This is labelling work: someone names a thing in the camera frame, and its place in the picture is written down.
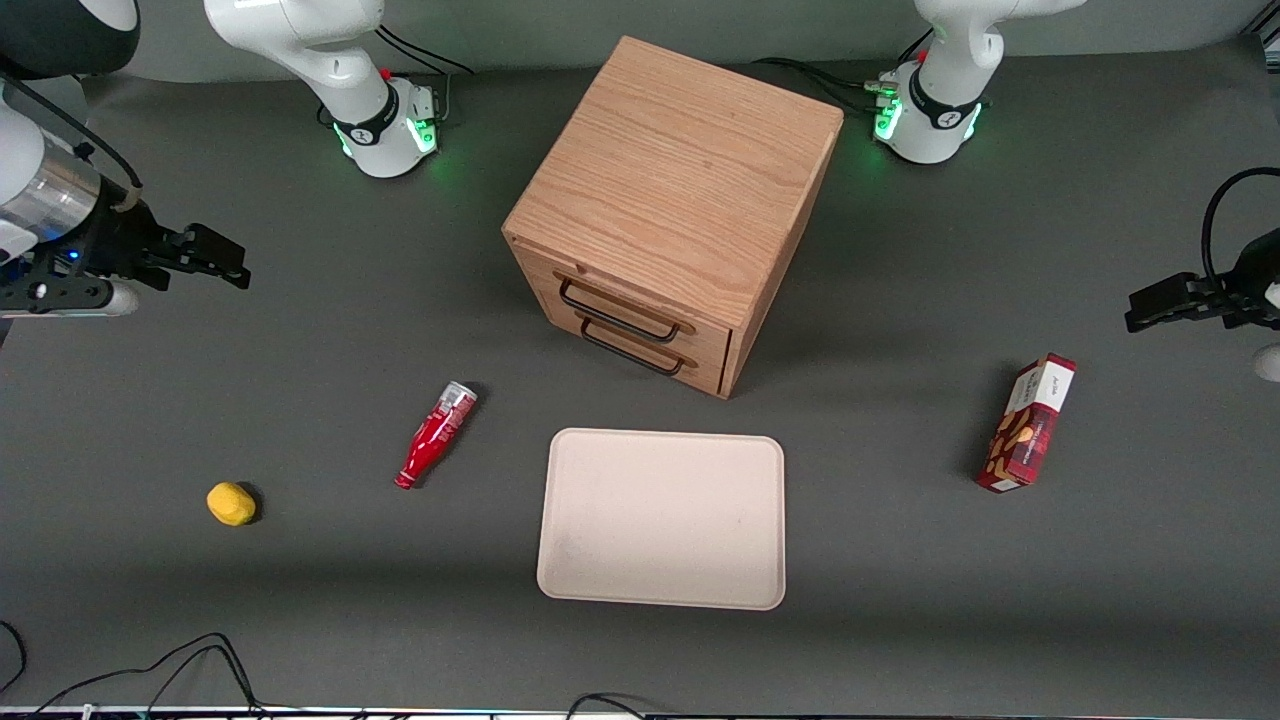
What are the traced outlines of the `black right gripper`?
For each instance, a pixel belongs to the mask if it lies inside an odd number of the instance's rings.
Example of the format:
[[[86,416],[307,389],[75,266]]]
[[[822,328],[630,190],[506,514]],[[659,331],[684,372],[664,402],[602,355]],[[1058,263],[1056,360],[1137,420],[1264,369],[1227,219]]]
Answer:
[[[169,232],[143,204],[127,211],[111,210],[109,201],[55,209],[41,219],[40,238],[41,281],[120,277],[163,292],[172,282],[168,270],[210,275],[238,290],[252,278],[241,245],[200,223]]]

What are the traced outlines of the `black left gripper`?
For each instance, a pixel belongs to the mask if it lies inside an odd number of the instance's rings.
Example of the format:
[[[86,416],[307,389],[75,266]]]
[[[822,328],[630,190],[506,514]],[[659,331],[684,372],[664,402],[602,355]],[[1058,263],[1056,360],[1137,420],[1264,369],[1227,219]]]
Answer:
[[[1252,240],[1222,282],[1234,302],[1229,313],[1212,284],[1190,272],[1130,293],[1126,331],[1135,334],[1170,322],[1199,322],[1224,314],[1222,325],[1229,331],[1244,325],[1279,331],[1279,228]]]

